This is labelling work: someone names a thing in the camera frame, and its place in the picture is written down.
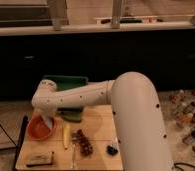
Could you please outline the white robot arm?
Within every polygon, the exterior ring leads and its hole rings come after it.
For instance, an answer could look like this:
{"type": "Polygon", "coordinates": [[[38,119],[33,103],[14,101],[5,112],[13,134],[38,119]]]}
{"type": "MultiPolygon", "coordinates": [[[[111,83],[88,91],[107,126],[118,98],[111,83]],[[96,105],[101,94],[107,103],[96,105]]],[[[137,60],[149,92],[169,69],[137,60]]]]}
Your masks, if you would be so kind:
{"type": "Polygon", "coordinates": [[[147,76],[126,72],[63,91],[44,79],[32,98],[32,105],[45,112],[106,104],[112,109],[124,171],[175,171],[158,94],[147,76]]]}

